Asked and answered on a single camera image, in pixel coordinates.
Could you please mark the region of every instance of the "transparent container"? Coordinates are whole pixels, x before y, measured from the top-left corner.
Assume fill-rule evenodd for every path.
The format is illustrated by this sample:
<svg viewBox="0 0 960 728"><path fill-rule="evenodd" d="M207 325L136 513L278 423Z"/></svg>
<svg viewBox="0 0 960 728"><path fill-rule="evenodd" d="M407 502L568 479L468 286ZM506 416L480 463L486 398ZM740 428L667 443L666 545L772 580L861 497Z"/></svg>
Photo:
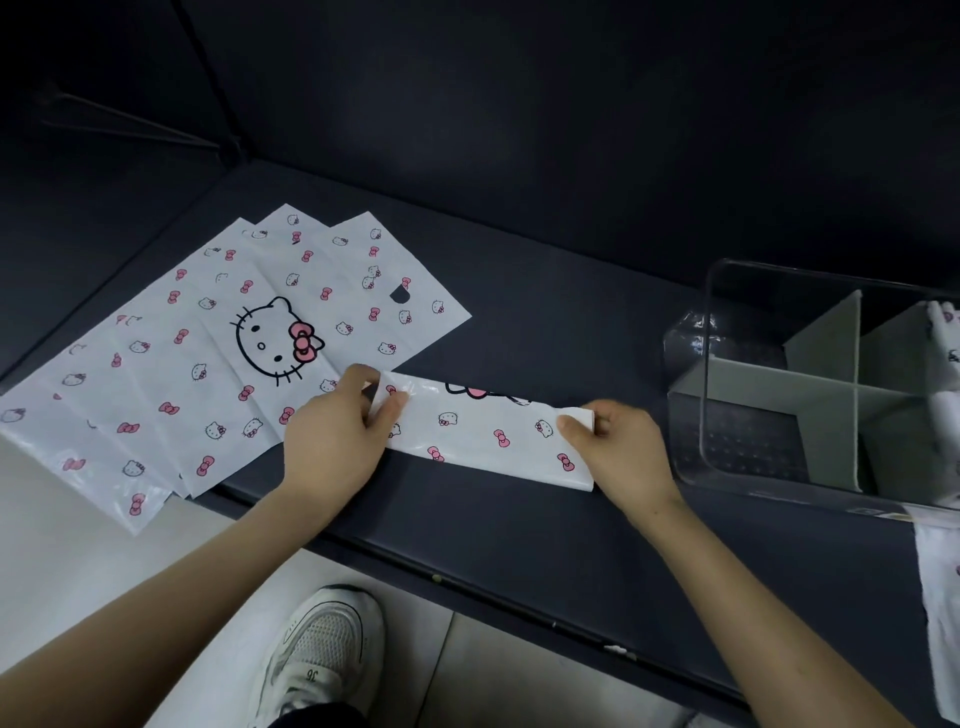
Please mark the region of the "transparent container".
<svg viewBox="0 0 960 728"><path fill-rule="evenodd" d="M887 501L960 508L927 409L931 300L960 294L714 264L703 310L664 336L677 475L888 518Z"/></svg>

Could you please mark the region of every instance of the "shoe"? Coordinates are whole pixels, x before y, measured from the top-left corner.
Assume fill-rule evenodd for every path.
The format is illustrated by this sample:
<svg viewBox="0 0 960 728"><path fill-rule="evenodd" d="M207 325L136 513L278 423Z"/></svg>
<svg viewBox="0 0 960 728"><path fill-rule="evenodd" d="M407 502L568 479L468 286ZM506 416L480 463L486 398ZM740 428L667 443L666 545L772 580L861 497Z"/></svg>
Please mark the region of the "shoe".
<svg viewBox="0 0 960 728"><path fill-rule="evenodd" d="M250 728L290 711L345 702L370 711L383 669L385 631L376 599L349 585L323 587L277 635L253 691Z"/></svg>

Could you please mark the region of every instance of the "hello kitty bag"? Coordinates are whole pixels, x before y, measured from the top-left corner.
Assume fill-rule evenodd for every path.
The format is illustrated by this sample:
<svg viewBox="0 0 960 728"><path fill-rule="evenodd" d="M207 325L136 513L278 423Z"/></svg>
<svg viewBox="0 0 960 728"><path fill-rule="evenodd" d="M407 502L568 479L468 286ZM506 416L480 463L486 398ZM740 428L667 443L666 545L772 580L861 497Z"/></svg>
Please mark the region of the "hello kitty bag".
<svg viewBox="0 0 960 728"><path fill-rule="evenodd" d="M556 409L519 397L384 372L371 413L394 391L410 399L387 447L468 468L515 475L578 490L593 490L593 478L577 451L557 429L569 415L593 431L593 412Z"/></svg>
<svg viewBox="0 0 960 728"><path fill-rule="evenodd" d="M281 442L349 363L391 369L467 318L369 213L329 229L283 206L14 387L0 432L135 531L170 491L198 495Z"/></svg>
<svg viewBox="0 0 960 728"><path fill-rule="evenodd" d="M39 379L3 398L0 432L50 473L135 534L170 496L138 456L102 437Z"/></svg>

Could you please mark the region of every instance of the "forearm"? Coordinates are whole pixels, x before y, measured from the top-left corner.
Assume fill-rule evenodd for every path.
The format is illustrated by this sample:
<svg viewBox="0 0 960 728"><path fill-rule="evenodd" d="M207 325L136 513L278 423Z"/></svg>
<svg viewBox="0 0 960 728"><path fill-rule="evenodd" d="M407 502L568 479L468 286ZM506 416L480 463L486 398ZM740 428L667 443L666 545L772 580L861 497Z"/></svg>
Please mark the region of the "forearm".
<svg viewBox="0 0 960 728"><path fill-rule="evenodd" d="M0 723L142 725L247 598L333 515L274 491L0 676ZM42 685L56 685L56 699L40 695Z"/></svg>
<svg viewBox="0 0 960 728"><path fill-rule="evenodd" d="M641 530L680 583L760 724L909 725L688 508L660 513Z"/></svg>

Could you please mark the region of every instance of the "floor tile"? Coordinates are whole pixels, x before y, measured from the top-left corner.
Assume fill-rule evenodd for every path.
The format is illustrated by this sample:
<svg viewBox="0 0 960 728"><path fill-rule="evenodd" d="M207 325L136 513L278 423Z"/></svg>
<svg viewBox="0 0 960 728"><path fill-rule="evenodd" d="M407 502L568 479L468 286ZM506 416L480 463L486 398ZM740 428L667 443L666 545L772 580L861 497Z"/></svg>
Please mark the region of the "floor tile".
<svg viewBox="0 0 960 728"><path fill-rule="evenodd" d="M463 615L455 615L419 728L658 726L668 700Z"/></svg>
<svg viewBox="0 0 960 728"><path fill-rule="evenodd" d="M0 671L231 523L172 498L134 538L2 438L0 463ZM276 630L316 589L335 583L367 589L387 622L372 726L413 726L450 611L300 551L217 635L150 727L245 725L250 691Z"/></svg>

